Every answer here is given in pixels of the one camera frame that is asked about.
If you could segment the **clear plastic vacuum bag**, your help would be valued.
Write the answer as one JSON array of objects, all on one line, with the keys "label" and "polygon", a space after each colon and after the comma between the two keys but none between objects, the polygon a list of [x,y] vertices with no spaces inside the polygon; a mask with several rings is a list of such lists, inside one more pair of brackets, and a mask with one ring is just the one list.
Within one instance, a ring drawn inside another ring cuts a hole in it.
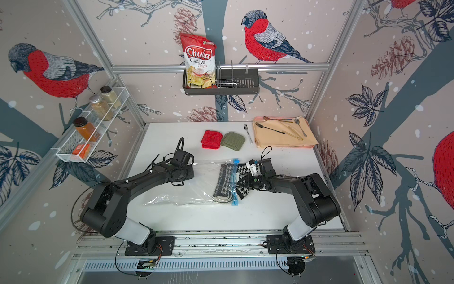
[{"label": "clear plastic vacuum bag", "polygon": [[167,183],[142,195],[145,206],[152,205],[214,205],[227,204],[215,202],[214,194],[221,164],[232,163],[229,160],[203,160],[193,165],[195,177],[185,181],[184,185]]}]

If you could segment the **black white houndstooth scarf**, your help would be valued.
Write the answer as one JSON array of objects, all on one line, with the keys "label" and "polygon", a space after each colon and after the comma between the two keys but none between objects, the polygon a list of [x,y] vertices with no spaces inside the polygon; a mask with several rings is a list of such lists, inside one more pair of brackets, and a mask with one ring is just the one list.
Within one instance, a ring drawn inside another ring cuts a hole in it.
[{"label": "black white houndstooth scarf", "polygon": [[245,163],[221,164],[218,181],[212,195],[214,201],[218,203],[236,203],[243,200],[249,194],[249,189],[245,186],[245,179],[250,173]]}]

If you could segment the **red knitted scarf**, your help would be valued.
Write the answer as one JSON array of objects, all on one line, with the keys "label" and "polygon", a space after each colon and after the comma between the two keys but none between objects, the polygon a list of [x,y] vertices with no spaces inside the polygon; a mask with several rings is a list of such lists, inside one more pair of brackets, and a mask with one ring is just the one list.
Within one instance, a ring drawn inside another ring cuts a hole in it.
[{"label": "red knitted scarf", "polygon": [[202,148],[217,150],[221,147],[222,139],[222,133],[218,131],[206,130],[201,140]]}]

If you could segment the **olive green knitted scarf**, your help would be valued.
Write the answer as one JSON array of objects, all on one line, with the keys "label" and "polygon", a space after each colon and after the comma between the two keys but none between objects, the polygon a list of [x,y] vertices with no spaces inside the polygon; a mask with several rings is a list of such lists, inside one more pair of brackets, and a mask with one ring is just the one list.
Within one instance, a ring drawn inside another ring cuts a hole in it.
[{"label": "olive green knitted scarf", "polygon": [[245,137],[233,131],[228,132],[221,140],[221,146],[234,151],[240,151],[245,143]]}]

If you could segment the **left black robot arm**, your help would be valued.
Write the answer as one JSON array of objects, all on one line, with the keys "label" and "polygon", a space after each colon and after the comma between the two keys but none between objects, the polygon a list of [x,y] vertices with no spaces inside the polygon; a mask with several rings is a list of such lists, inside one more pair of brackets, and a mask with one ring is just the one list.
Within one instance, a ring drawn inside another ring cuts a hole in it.
[{"label": "left black robot arm", "polygon": [[80,220],[104,237],[117,237],[139,252],[153,254],[159,248],[156,232],[127,216],[129,203],[157,186],[166,183],[183,186],[184,181],[194,177],[191,163],[173,159],[151,163],[138,175],[94,189]]}]

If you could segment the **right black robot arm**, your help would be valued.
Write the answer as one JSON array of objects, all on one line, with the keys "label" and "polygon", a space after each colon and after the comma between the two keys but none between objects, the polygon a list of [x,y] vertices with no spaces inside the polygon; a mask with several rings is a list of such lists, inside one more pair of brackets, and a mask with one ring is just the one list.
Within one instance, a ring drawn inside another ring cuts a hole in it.
[{"label": "right black robot arm", "polygon": [[311,232],[341,214],[341,208],[321,176],[313,173],[294,177],[275,172],[246,175],[243,185],[251,190],[292,195],[299,216],[283,229],[283,242],[291,247],[300,244]]}]

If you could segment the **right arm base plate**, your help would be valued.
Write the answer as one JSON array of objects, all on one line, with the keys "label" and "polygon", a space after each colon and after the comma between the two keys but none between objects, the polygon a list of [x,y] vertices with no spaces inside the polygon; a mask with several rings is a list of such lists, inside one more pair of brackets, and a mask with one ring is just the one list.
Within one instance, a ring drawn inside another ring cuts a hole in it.
[{"label": "right arm base plate", "polygon": [[287,235],[268,235],[262,244],[269,254],[315,254],[314,242],[309,235],[294,241]]}]

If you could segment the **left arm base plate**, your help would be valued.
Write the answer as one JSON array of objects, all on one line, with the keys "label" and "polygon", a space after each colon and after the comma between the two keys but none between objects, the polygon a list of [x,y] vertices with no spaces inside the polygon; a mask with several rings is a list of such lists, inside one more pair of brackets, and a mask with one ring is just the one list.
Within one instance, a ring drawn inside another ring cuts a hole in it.
[{"label": "left arm base plate", "polygon": [[151,237],[144,244],[137,245],[130,241],[127,242],[125,249],[126,256],[171,256],[175,246],[176,238],[173,236],[167,237]]}]

